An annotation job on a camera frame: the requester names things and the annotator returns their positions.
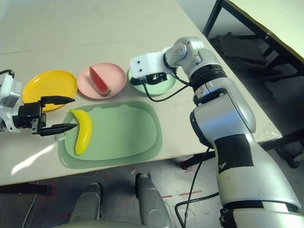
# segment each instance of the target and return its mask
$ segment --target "yellow plate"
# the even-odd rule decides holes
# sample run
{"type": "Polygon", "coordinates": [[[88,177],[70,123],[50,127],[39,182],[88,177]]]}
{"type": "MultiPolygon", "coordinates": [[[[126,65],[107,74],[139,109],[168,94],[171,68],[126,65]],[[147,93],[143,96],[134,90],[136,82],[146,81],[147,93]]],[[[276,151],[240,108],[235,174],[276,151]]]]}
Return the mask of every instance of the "yellow plate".
{"type": "MultiPolygon", "coordinates": [[[[31,79],[25,86],[22,99],[24,103],[40,100],[42,96],[73,97],[77,91],[77,80],[71,73],[64,70],[43,72],[31,79]]],[[[60,108],[63,104],[47,104],[43,111],[60,108]]]]}

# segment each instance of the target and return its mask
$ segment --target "watermelon slice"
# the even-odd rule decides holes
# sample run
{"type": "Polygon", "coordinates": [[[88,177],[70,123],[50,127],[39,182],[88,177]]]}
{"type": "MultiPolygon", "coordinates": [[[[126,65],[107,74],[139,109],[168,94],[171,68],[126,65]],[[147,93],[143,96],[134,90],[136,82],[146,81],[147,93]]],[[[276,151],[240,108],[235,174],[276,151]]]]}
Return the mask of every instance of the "watermelon slice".
{"type": "Polygon", "coordinates": [[[105,83],[105,81],[91,66],[89,67],[89,69],[94,89],[101,95],[109,94],[111,92],[111,88],[105,83]]]}

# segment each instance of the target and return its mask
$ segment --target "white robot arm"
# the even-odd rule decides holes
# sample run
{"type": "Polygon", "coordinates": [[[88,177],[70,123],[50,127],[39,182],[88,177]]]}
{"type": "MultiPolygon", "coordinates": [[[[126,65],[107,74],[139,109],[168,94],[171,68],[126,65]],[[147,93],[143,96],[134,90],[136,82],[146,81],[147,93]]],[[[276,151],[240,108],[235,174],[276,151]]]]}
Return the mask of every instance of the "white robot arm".
{"type": "Polygon", "coordinates": [[[252,110],[199,38],[180,38],[171,48],[130,60],[134,81],[141,83],[175,74],[177,67],[183,68],[194,91],[193,130],[202,144],[215,150],[222,226],[304,227],[290,184],[252,135],[252,110]]]}
{"type": "Polygon", "coordinates": [[[9,131],[19,133],[20,128],[31,128],[32,134],[41,136],[58,134],[68,131],[77,124],[62,123],[51,127],[46,126],[46,114],[42,113],[45,104],[66,104],[74,101],[64,96],[43,96],[40,101],[16,105],[20,94],[22,83],[14,79],[15,73],[12,70],[3,70],[0,76],[3,79],[0,83],[0,132],[9,131]]]}

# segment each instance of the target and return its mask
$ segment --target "plastic banana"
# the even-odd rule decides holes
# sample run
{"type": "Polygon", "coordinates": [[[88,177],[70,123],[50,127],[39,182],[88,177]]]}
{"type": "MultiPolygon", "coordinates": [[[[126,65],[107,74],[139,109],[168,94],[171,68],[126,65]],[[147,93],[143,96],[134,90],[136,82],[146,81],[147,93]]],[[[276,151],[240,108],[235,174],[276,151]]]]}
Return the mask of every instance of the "plastic banana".
{"type": "Polygon", "coordinates": [[[78,138],[75,146],[76,155],[81,155],[89,144],[92,132],[92,122],[89,114],[80,109],[70,109],[79,122],[78,138]]]}

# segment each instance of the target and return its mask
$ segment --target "wall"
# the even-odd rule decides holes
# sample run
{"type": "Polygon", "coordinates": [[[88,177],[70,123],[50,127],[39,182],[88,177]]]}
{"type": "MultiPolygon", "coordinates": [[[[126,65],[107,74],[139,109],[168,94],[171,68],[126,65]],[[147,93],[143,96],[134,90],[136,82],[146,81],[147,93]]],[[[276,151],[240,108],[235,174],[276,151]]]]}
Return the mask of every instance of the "wall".
{"type": "MultiPolygon", "coordinates": [[[[193,23],[203,31],[216,0],[176,0],[193,23]]],[[[234,35],[253,34],[235,17],[222,9],[210,32],[209,38],[225,35],[231,31],[234,35]]]]}

